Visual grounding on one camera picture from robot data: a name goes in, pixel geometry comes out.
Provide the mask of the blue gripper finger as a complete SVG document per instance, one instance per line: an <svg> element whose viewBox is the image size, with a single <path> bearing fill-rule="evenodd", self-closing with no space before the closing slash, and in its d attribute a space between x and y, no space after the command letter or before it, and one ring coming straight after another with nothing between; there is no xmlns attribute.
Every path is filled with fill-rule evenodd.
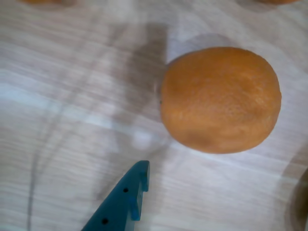
<svg viewBox="0 0 308 231"><path fill-rule="evenodd" d="M150 162L135 163L101 203L83 231L133 231L149 190Z"/></svg>

